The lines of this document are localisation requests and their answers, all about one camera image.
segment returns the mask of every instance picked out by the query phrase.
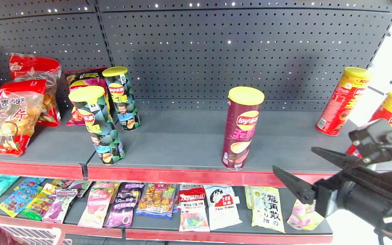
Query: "chip bag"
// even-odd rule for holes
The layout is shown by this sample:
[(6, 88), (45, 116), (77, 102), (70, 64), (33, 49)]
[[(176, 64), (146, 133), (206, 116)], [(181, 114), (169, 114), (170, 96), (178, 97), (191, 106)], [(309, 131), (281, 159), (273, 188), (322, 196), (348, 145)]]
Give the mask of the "chip bag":
[(0, 154), (22, 155), (40, 115), (46, 80), (10, 82), (0, 88)]
[(9, 58), (10, 73), (14, 81), (45, 79), (46, 93), (40, 106), (38, 125), (56, 127), (60, 124), (60, 112), (55, 94), (61, 76), (61, 67), (57, 60), (30, 54), (11, 53)]

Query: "yellow lid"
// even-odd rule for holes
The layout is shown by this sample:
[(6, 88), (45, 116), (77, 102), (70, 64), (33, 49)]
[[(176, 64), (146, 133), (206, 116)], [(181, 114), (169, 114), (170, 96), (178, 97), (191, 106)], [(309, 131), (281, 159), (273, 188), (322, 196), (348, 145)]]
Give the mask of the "yellow lid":
[(264, 94), (251, 87), (235, 87), (229, 90), (228, 98), (243, 105), (257, 105), (264, 101)]
[(363, 79), (369, 79), (373, 76), (373, 71), (359, 67), (346, 67), (344, 68), (344, 73), (351, 76), (356, 76)]
[(120, 74), (125, 74), (127, 72), (128, 72), (128, 68), (123, 66), (115, 66), (115, 67), (110, 67), (108, 69), (105, 69), (102, 72), (102, 75), (105, 77), (113, 77), (113, 76), (118, 76)]
[(90, 102), (96, 101), (105, 93), (101, 86), (87, 86), (73, 90), (69, 93), (69, 99), (72, 102)]

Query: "store shelf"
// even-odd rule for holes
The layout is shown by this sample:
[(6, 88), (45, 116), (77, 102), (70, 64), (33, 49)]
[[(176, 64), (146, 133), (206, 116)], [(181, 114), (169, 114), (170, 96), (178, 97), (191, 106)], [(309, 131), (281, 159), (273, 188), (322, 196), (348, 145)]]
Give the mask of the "store shelf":
[(284, 186), (273, 174), (277, 165), (310, 182), (339, 171), (311, 152), (311, 146), (344, 151), (351, 144), (348, 121), (339, 136), (315, 129), (320, 112), (263, 111), (245, 168), (229, 171), (221, 151), (226, 111), (142, 110), (142, 125), (119, 131), (127, 155), (106, 166), (95, 154), (87, 165), (90, 180), (226, 185)]
[(263, 227), (251, 226), (252, 210), (246, 207), (244, 188), (235, 186), (234, 192), (240, 197), (237, 205), (243, 223), (211, 232), (179, 232), (180, 217), (173, 214), (172, 220), (155, 219), (135, 215), (132, 227), (125, 230), (126, 239), (203, 241), (245, 244), (328, 244), (332, 241), (332, 230), (324, 220), (314, 231), (299, 231), (286, 223), (296, 198), (286, 188), (280, 188), (282, 216), (286, 234)]
[(0, 155), (0, 174), (82, 180), (81, 165), (95, 149), (85, 127), (67, 127), (70, 112), (59, 127), (36, 126), (25, 153)]

